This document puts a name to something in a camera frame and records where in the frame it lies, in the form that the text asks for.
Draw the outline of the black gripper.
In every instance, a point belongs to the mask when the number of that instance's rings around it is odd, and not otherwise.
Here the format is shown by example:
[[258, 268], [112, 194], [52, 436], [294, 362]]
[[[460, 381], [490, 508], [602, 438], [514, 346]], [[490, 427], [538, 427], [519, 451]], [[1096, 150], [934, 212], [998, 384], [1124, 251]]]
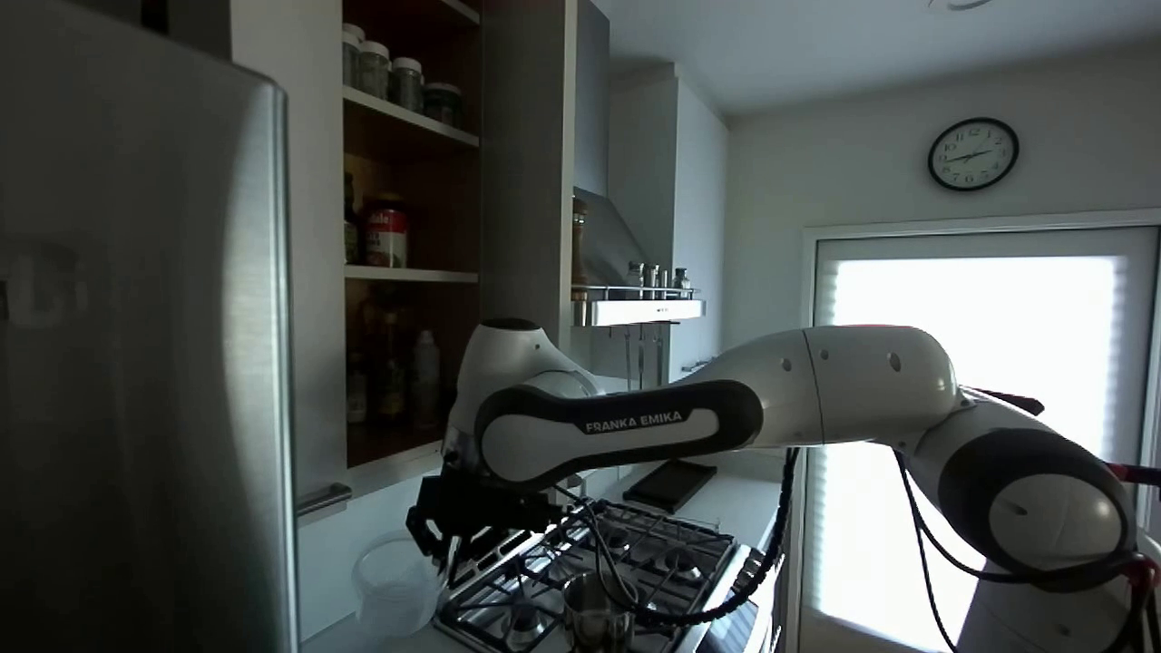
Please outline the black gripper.
[[437, 473], [420, 480], [406, 511], [415, 544], [445, 570], [479, 538], [508, 531], [545, 531], [564, 515], [541, 491], [496, 486], [469, 473]]

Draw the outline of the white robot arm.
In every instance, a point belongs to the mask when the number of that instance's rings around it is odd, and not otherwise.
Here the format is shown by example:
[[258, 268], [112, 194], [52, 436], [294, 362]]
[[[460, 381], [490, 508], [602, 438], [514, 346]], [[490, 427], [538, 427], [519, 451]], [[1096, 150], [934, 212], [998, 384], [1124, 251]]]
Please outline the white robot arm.
[[572, 473], [832, 444], [893, 451], [943, 524], [1026, 592], [1020, 616], [1057, 596], [1096, 607], [1146, 558], [1117, 473], [1026, 398], [957, 384], [913, 328], [780, 332], [674, 384], [602, 395], [541, 328], [493, 320], [469, 338], [445, 444], [406, 515], [439, 561], [483, 531], [547, 526], [547, 491]]

